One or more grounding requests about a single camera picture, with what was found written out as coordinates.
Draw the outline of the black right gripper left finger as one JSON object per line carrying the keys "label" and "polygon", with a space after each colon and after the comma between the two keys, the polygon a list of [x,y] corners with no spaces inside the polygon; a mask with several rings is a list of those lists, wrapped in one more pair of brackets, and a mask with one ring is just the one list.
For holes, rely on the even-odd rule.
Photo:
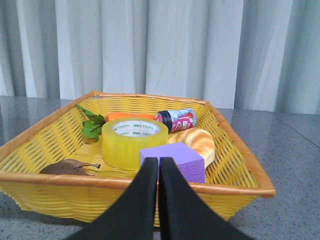
{"label": "black right gripper left finger", "polygon": [[156,157],[144,160],[137,175],[96,220],[68,240],[151,240],[156,208],[159,164]]}

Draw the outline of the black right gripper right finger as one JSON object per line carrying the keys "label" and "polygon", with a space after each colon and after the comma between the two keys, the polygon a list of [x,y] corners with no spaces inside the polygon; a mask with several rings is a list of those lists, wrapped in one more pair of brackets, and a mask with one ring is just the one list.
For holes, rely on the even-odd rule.
{"label": "black right gripper right finger", "polygon": [[174,159],[160,158],[159,220],[163,240],[251,240],[195,193]]}

